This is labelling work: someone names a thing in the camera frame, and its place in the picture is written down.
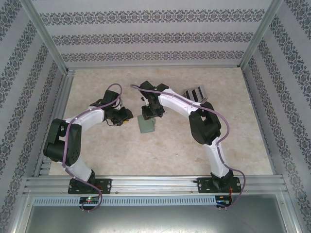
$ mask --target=patterned wallpaper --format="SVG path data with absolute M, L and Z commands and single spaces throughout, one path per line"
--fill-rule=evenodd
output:
M 33 176 L 63 75 L 18 0 L 0 3 L 0 233 Z
M 311 232 L 311 1 L 285 0 L 244 70 L 275 170 Z
M 238 65 L 271 0 L 34 0 L 68 67 Z

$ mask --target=metal bracket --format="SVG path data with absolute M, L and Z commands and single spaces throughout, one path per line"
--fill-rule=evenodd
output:
M 229 193 L 229 188 L 232 188 L 232 193 L 241 192 L 241 183 L 238 177 L 233 177 L 228 184 L 228 187 L 222 191 L 218 190 L 213 184 L 213 178 L 211 177 L 199 177 L 194 183 L 198 184 L 199 193 Z
M 95 179 L 95 186 L 100 189 L 102 194 L 110 194 L 111 181 L 111 179 Z M 68 187 L 68 194 L 98 194 L 98 191 L 95 189 L 91 192 L 80 190 L 77 182 L 74 179 L 71 179 Z

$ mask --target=beige floor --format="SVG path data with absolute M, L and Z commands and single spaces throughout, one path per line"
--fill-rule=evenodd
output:
M 65 118 L 72 117 L 103 97 L 112 83 L 123 86 L 123 105 L 135 118 L 120 127 L 101 123 L 82 137 L 81 155 L 97 175 L 208 175 L 205 151 L 190 134 L 187 118 L 165 109 L 156 118 L 155 132 L 141 134 L 137 116 L 141 114 L 140 93 L 130 84 L 149 80 L 164 83 L 177 93 L 204 85 L 208 101 L 229 121 L 231 133 L 223 142 L 230 166 L 246 174 L 272 174 L 253 108 L 239 68 L 125 68 L 78 70 L 73 80 Z M 222 123 L 222 132 L 226 130 Z M 53 163 L 50 175 L 63 175 Z

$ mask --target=gray object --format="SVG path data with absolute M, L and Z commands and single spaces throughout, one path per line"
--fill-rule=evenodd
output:
M 207 100 L 207 94 L 202 85 L 196 88 L 187 89 L 182 96 L 199 103 L 204 103 Z
M 155 131 L 156 119 L 145 120 L 142 115 L 137 117 L 138 125 L 141 133 L 150 133 Z

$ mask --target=enclosure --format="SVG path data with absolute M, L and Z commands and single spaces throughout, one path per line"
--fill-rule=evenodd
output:
M 0 232 L 311 232 L 310 4 L 2 0 Z M 202 86 L 228 120 L 226 162 L 246 174 L 234 171 L 245 185 L 235 207 L 218 210 L 228 193 L 193 182 L 212 162 L 189 119 L 165 107 L 155 131 L 140 132 L 146 103 L 130 85 L 144 81 L 179 95 Z M 82 213 L 88 195 L 68 194 L 70 176 L 43 149 L 54 119 L 112 83 L 134 117 L 82 134 L 80 158 L 111 179 L 99 209 Z

